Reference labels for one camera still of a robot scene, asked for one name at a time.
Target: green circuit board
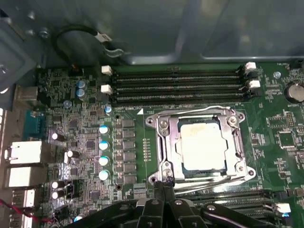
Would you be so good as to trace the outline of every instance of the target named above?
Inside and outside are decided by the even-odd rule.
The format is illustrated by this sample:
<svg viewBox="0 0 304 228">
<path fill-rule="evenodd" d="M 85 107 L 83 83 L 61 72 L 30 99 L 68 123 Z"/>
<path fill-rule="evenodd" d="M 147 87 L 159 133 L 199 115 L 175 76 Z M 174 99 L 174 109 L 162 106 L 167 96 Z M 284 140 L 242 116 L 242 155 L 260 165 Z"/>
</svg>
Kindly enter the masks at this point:
<svg viewBox="0 0 304 228">
<path fill-rule="evenodd" d="M 170 71 L 173 68 L 187 71 L 238 66 L 239 64 L 118 66 L 114 70 L 157 72 Z M 221 104 L 229 105 L 245 114 L 246 119 L 240 124 L 245 156 L 247 164 L 257 173 L 254 179 L 231 190 L 290 189 L 294 194 L 285 202 L 292 209 L 293 227 L 301 228 L 304 226 L 304 106 L 288 102 L 283 91 L 288 83 L 302 81 L 304 75 L 301 71 L 290 71 L 287 63 L 257 63 L 257 71 L 262 88 L 260 97 L 248 102 Z M 281 77 L 274 78 L 274 72 L 280 72 Z M 51 142 L 50 134 L 54 131 L 62 133 L 68 140 L 59 146 L 78 150 L 82 154 L 81 160 L 69 164 L 63 164 L 62 155 L 57 155 L 57 161 L 50 164 L 49 168 L 48 182 L 63 179 L 80 179 L 83 182 L 81 197 L 74 199 L 70 205 L 71 218 L 80 213 L 88 215 L 116 201 L 153 197 L 152 185 L 147 177 L 157 170 L 156 137 L 155 130 L 146 126 L 145 119 L 164 110 L 196 109 L 214 105 L 129 106 L 113 108 L 111 114 L 106 114 L 106 104 L 100 98 L 99 92 L 100 77 L 102 76 L 92 68 L 85 68 L 84 76 L 75 77 L 69 77 L 64 69 L 38 72 L 38 81 L 45 83 L 44 89 L 51 98 L 50 108 L 41 111 L 45 114 L 46 140 Z M 86 98 L 83 101 L 75 95 L 79 80 L 84 80 L 87 84 Z M 66 100 L 72 102 L 70 108 L 63 107 Z M 124 123 L 128 124 L 127 128 L 123 128 Z M 101 125 L 108 126 L 109 134 L 100 135 L 98 129 Z M 128 176 L 128 183 L 120 184 L 117 170 L 122 164 L 116 158 L 122 155 L 119 154 L 117 141 L 124 130 L 134 134 L 127 141 L 135 143 L 130 152 L 136 155 L 136 159 L 129 162 L 135 164 L 135 169 L 131 167 L 129 173 L 123 174 Z M 110 149 L 101 153 L 98 148 L 100 141 L 107 141 Z M 105 167 L 98 163 L 101 155 L 110 158 L 110 163 Z M 111 174 L 106 181 L 98 178 L 102 169 L 107 169 Z M 46 202 L 43 211 L 49 215 L 55 207 L 64 203 Z"/>
</svg>

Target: cpu socket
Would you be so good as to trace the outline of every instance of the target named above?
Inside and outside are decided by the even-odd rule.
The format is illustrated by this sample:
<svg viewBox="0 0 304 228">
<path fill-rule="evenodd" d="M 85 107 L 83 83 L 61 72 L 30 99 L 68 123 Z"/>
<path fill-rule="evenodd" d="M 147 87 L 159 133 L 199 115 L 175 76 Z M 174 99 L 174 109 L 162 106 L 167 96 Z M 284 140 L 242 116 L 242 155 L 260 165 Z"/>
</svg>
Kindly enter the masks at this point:
<svg viewBox="0 0 304 228">
<path fill-rule="evenodd" d="M 255 177 L 247 166 L 239 123 L 230 107 L 168 110 L 146 118 L 155 129 L 158 171 L 149 182 L 174 178 L 175 189 L 238 185 Z"/>
</svg>

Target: red cable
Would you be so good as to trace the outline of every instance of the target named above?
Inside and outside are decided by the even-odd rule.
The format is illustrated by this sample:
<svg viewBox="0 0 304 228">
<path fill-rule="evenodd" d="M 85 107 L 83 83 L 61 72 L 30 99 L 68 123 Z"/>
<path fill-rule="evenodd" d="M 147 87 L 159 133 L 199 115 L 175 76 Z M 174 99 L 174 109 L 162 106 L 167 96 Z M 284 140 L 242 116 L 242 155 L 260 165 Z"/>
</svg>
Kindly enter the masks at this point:
<svg viewBox="0 0 304 228">
<path fill-rule="evenodd" d="M 36 216 L 32 215 L 32 214 L 28 214 L 26 212 L 23 212 L 21 211 L 19 208 L 15 207 L 14 205 L 11 205 L 11 204 L 8 204 L 6 203 L 4 200 L 0 199 L 0 204 L 1 205 L 4 205 L 8 208 L 11 208 L 13 209 L 17 214 L 20 214 L 20 215 L 25 215 L 26 217 L 29 217 L 29 218 L 32 218 L 34 221 L 36 222 L 51 222 L 53 223 L 54 221 L 52 219 L 48 219 L 48 218 L 42 218 L 42 219 L 39 219 L 37 218 Z"/>
</svg>

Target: motherboard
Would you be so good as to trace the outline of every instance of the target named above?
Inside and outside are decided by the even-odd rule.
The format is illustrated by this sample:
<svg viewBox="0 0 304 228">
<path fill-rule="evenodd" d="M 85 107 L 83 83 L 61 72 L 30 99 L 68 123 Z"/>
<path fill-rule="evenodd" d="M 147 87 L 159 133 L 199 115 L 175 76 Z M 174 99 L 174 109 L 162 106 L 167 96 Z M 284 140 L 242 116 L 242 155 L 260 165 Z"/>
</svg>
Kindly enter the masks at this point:
<svg viewBox="0 0 304 228">
<path fill-rule="evenodd" d="M 153 183 L 174 177 L 176 195 L 198 208 L 215 202 L 303 227 L 304 74 L 289 63 L 239 67 L 38 70 L 46 96 L 26 111 L 23 141 L 50 146 L 42 214 L 66 209 L 60 223 L 41 226 L 153 198 Z M 77 186 L 70 198 L 56 190 L 67 181 Z M 279 211 L 292 222 L 282 222 L 278 202 L 289 204 L 290 211 Z"/>
</svg>

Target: black cable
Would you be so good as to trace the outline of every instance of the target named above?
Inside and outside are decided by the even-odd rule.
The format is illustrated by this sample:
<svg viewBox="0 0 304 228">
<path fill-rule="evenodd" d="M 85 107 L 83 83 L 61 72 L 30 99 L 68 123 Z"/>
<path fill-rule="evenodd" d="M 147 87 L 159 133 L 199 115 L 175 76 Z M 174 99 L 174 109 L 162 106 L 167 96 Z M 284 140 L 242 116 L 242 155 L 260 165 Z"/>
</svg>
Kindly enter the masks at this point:
<svg viewBox="0 0 304 228">
<path fill-rule="evenodd" d="M 67 54 L 64 53 L 64 51 L 58 47 L 58 43 L 57 43 L 57 40 L 61 35 L 65 34 L 67 32 L 71 32 L 71 31 L 82 31 L 82 32 L 89 33 L 92 36 L 97 36 L 98 32 L 95 29 L 90 28 L 85 25 L 67 25 L 67 26 L 61 27 L 56 33 L 54 33 L 52 35 L 51 43 L 52 43 L 53 49 L 56 51 L 57 55 L 59 55 L 67 64 L 72 66 L 72 68 L 77 69 L 77 66 L 70 60 L 70 58 L 67 56 Z"/>
</svg>

